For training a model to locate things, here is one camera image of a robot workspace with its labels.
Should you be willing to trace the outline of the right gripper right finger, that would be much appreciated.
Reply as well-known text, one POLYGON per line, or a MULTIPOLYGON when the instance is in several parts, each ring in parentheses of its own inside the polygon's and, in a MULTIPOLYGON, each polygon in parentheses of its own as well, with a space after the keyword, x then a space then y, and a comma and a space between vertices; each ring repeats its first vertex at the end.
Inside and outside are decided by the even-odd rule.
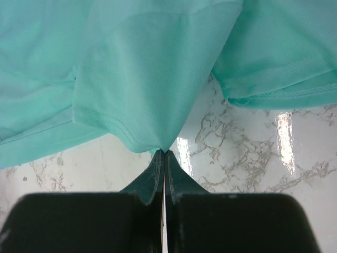
POLYGON ((166 200, 176 204, 178 197, 183 194, 209 194, 180 166, 174 153, 165 153, 164 176, 166 200))

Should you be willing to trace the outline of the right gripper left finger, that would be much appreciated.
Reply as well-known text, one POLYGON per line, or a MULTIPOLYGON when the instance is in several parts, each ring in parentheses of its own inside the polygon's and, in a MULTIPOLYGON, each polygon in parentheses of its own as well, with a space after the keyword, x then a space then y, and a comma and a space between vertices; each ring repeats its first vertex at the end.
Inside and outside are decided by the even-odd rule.
POLYGON ((149 206, 157 197, 162 200, 164 183, 164 158, 165 153, 157 150, 148 167, 120 193, 132 194, 140 202, 149 206))

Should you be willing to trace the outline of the teal t shirt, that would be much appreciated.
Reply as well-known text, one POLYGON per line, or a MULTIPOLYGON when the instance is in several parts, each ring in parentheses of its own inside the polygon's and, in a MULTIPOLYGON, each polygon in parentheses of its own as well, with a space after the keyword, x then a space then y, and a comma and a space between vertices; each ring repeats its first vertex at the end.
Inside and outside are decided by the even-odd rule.
POLYGON ((336 1, 1 1, 1 167, 166 151, 209 75, 234 106, 335 104, 336 1))

